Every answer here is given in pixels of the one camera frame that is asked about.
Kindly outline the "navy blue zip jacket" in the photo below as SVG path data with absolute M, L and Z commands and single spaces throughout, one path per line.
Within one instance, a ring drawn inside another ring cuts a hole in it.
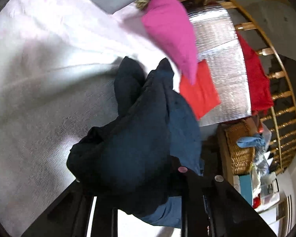
M 173 89 L 167 59 L 144 74 L 123 58 L 114 81 L 118 116 L 92 127 L 70 150 L 67 168 L 93 195 L 127 214 L 155 225 L 181 227 L 181 196 L 173 157 L 201 173 L 198 122 Z

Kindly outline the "teal box on table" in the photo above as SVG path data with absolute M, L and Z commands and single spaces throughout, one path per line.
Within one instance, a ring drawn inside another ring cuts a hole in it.
M 249 203 L 253 205 L 253 195 L 252 195 L 252 182 L 250 174 L 240 176 L 240 191 L 242 197 Z

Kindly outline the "wooden side table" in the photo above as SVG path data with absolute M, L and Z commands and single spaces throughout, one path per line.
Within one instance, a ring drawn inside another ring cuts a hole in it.
M 231 168 L 231 157 L 229 154 L 226 135 L 225 135 L 222 125 L 218 125 L 216 134 L 217 134 L 218 144 L 219 144 L 219 148 L 220 148 L 220 157 L 221 157 L 221 162 L 222 162 L 223 177 L 231 185 L 234 185 L 233 173 L 232 173 L 232 168 Z

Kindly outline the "wicker basket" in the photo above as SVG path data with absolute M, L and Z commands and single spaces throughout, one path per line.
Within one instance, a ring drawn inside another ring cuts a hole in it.
M 245 120 L 242 120 L 237 124 L 228 126 L 225 129 L 233 175 L 246 175 L 250 173 L 255 156 L 255 148 L 241 148 L 237 145 L 238 139 L 242 137 L 248 137 L 249 134 L 249 126 L 247 125 Z

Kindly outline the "blue cloth in basket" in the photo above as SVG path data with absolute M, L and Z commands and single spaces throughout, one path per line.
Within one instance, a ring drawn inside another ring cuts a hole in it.
M 236 141 L 236 144 L 240 148 L 248 148 L 248 147 L 264 147 L 266 142 L 262 135 L 254 134 L 253 136 L 245 136 L 241 137 Z

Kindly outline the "red pillow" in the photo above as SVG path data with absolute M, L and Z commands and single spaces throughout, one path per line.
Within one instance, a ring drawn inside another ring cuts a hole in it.
M 184 75 L 181 76 L 180 94 L 190 105 L 197 120 L 220 105 L 221 100 L 206 60 L 198 63 L 194 85 Z

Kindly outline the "red blanket on railing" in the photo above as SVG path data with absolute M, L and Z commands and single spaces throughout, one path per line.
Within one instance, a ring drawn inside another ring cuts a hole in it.
M 267 111 L 274 104 L 270 91 L 270 80 L 264 72 L 259 56 L 248 45 L 246 40 L 240 35 L 239 32 L 236 34 L 242 48 L 246 66 L 251 111 L 253 113 L 267 113 Z

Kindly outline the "white embossed bed cover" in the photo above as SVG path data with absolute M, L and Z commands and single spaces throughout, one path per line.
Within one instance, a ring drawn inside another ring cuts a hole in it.
M 0 223 L 21 236 L 74 181 L 69 150 L 117 115 L 124 57 L 149 72 L 165 53 L 134 4 L 109 15 L 90 0 L 0 0 Z

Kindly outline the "silver foil insulation panel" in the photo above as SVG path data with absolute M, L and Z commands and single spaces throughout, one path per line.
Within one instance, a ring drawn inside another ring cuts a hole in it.
M 189 12 L 196 35 L 198 59 L 206 60 L 220 97 L 199 120 L 200 126 L 233 121 L 251 115 L 251 101 L 243 51 L 228 11 L 207 5 Z

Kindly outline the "magenta pillow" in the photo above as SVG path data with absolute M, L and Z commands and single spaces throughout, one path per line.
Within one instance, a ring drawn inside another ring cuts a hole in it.
M 141 18 L 147 34 L 193 85 L 197 73 L 194 29 L 179 0 L 150 0 Z

